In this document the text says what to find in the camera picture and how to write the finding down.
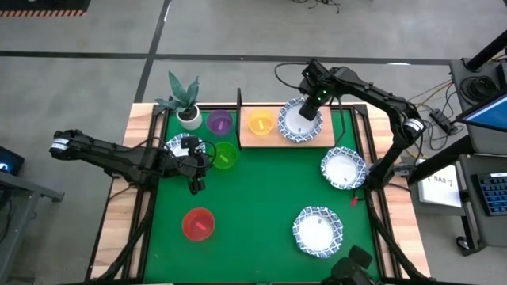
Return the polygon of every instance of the yellow cup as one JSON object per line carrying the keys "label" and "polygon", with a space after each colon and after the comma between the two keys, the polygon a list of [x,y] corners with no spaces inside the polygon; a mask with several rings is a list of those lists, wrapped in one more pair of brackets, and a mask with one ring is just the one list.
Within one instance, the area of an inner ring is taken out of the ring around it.
{"label": "yellow cup", "polygon": [[258,110],[248,116],[247,122],[255,135],[267,135],[273,129],[275,118],[269,110]]}

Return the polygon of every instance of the purple cup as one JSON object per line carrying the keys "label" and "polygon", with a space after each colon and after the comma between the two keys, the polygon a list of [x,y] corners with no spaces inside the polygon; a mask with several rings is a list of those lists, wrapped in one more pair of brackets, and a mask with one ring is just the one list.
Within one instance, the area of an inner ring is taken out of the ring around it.
{"label": "purple cup", "polygon": [[232,115],[226,110],[216,110],[209,114],[206,126],[215,135],[227,135],[232,129]]}

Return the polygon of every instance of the potted plant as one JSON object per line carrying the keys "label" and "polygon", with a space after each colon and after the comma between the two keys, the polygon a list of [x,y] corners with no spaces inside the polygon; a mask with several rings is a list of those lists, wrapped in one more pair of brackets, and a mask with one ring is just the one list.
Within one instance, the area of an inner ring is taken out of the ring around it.
{"label": "potted plant", "polygon": [[177,79],[176,75],[169,72],[169,82],[173,90],[173,96],[169,100],[155,99],[155,101],[170,110],[176,112],[176,117],[183,128],[187,130],[197,129],[203,122],[199,107],[196,105],[197,94],[199,93],[199,77],[196,78],[187,90]]}

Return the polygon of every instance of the green cup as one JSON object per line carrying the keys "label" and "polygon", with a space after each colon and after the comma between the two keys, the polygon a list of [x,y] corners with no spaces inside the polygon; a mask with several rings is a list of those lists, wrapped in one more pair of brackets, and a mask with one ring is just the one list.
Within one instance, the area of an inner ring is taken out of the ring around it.
{"label": "green cup", "polygon": [[215,159],[215,167],[217,169],[229,169],[238,160],[238,151],[232,144],[228,142],[219,142],[215,144],[215,147],[217,152]]}

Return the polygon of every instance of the plastic cup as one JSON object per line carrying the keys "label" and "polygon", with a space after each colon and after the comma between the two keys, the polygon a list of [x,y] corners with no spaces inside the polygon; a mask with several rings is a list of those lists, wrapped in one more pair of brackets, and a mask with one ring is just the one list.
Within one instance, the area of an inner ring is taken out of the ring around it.
{"label": "plastic cup", "polygon": [[215,217],[204,208],[190,210],[183,218],[183,234],[190,241],[203,241],[215,230]]}
{"label": "plastic cup", "polygon": [[232,144],[228,142],[219,142],[215,145],[215,147],[217,152],[215,158],[215,167],[217,169],[229,169],[238,160],[238,151]]}
{"label": "plastic cup", "polygon": [[215,135],[227,135],[232,129],[232,115],[225,110],[216,110],[209,114],[206,126]]}
{"label": "plastic cup", "polygon": [[275,119],[269,110],[258,110],[248,116],[247,122],[255,135],[267,135],[273,129]]}

